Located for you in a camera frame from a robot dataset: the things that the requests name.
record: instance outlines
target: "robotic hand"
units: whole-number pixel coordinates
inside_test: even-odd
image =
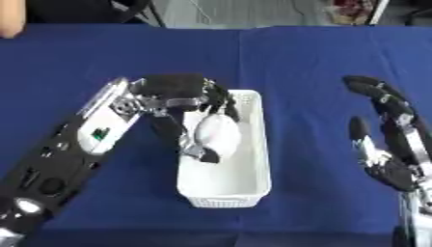
[[[208,118],[224,111],[235,123],[239,117],[234,105],[227,90],[197,74],[149,75],[134,82],[120,78],[109,83],[0,179],[0,247],[16,246],[78,195],[116,142],[142,116],[180,154],[218,163],[221,154],[190,138],[171,111],[200,109],[210,113]]]
[[[432,136],[416,110],[403,95],[378,79],[345,76],[343,81],[351,92],[370,98],[389,147],[389,151],[376,148],[365,121],[353,117],[350,138],[365,171],[397,191],[412,192],[421,209],[432,213]]]

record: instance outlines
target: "cable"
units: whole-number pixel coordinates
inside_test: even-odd
[[[290,0],[291,1],[291,5],[292,5],[292,9],[299,15],[302,16],[302,21],[301,21],[301,25],[306,25],[306,15],[305,13],[301,12],[299,10],[299,8],[297,7],[297,2],[296,0]]]
[[[191,2],[195,6],[195,8],[197,8],[197,10],[200,12],[200,14],[207,19],[208,25],[211,25],[213,23],[213,20],[211,19],[211,17],[205,13],[203,8],[201,8],[201,6],[197,2],[195,2],[195,0],[189,0],[189,2]]]

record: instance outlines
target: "blue table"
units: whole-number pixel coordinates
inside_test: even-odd
[[[376,116],[340,78],[386,79],[432,120],[430,29],[30,26],[0,41],[0,172],[109,79],[190,71],[262,94],[271,194],[255,208],[191,207],[176,192],[175,155],[142,119],[48,231],[380,234],[397,224],[395,193],[364,174],[347,137],[353,114]]]

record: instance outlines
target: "white ball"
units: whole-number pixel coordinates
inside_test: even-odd
[[[226,115],[211,114],[198,124],[195,130],[195,141],[216,151],[221,159],[228,159],[240,144],[240,128]]]

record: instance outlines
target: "floor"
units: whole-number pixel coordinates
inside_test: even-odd
[[[274,25],[335,25],[331,0],[154,0],[170,28],[238,29]],[[392,0],[380,25],[403,25],[413,8]]]

